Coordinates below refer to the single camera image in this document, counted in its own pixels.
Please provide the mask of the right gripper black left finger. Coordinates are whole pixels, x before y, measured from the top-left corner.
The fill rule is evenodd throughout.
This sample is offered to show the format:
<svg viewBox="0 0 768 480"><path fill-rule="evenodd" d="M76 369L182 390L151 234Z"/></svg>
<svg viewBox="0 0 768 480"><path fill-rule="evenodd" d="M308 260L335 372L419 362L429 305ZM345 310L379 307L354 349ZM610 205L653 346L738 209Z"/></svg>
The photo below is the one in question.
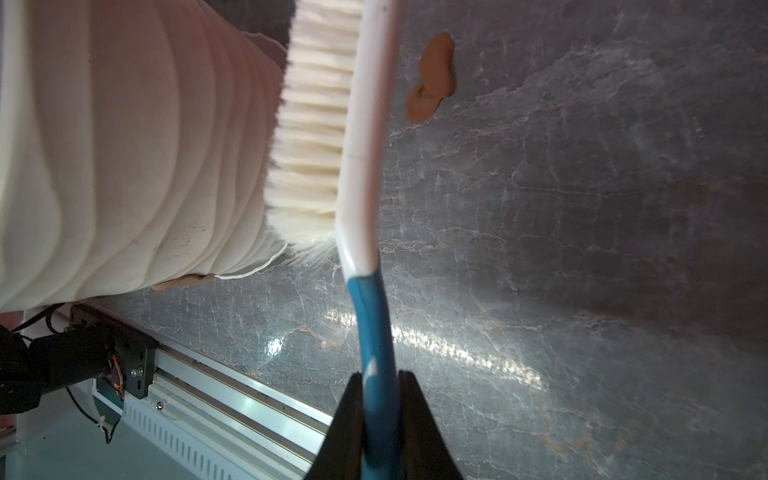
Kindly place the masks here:
<svg viewBox="0 0 768 480"><path fill-rule="evenodd" d="M359 480L364 444L362 374L349 378L332 423L305 480Z"/></svg>

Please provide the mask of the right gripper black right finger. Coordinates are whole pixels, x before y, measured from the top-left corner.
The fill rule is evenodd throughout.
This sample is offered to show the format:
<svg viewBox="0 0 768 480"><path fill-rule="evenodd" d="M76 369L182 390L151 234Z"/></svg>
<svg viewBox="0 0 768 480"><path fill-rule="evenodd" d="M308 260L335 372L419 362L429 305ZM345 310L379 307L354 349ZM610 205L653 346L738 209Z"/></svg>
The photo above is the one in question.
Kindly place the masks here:
<svg viewBox="0 0 768 480"><path fill-rule="evenodd" d="M399 372L403 460L407 479L463 479L444 442L416 376Z"/></svg>

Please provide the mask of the white ceramic pot with mud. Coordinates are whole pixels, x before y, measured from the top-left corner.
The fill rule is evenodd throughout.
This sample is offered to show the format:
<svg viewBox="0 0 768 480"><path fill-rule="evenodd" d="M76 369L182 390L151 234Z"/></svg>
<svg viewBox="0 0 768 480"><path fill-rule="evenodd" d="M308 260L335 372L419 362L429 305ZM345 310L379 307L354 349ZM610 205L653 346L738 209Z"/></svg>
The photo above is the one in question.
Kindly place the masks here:
<svg viewBox="0 0 768 480"><path fill-rule="evenodd" d="M203 1L3 2L2 310L274 263L285 64Z"/></svg>

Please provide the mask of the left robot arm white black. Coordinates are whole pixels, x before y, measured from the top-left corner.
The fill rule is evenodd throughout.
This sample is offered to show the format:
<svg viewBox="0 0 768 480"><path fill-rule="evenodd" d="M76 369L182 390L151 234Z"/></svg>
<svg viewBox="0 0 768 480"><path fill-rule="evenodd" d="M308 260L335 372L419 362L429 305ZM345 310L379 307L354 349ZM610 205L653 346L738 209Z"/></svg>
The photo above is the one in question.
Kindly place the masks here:
<svg viewBox="0 0 768 480"><path fill-rule="evenodd" d="M38 337L29 344L2 328L1 413L27 412L47 393L103 375L113 348L113 337L102 325Z"/></svg>

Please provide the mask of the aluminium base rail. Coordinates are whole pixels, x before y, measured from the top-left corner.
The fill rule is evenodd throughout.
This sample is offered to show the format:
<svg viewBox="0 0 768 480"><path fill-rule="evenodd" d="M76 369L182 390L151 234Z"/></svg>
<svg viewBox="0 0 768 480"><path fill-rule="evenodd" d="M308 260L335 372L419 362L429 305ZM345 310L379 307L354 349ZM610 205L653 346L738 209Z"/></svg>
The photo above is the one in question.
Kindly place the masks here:
<svg viewBox="0 0 768 480"><path fill-rule="evenodd" d="M119 394L104 381L94 397L198 479L301 479L330 416L203 354L159 342L148 395Z"/></svg>

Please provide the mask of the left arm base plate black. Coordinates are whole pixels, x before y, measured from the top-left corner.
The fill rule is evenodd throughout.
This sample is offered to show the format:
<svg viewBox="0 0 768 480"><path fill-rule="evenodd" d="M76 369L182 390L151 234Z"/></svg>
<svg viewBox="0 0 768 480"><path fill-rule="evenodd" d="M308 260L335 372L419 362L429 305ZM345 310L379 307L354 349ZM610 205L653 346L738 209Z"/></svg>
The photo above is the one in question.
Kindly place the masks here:
<svg viewBox="0 0 768 480"><path fill-rule="evenodd" d="M120 369L123 393L143 399L148 395L156 370L155 357L159 342L150 335L123 323L106 313L84 303L70 309L74 325L92 326L103 324L111 336L110 358L116 357Z"/></svg>

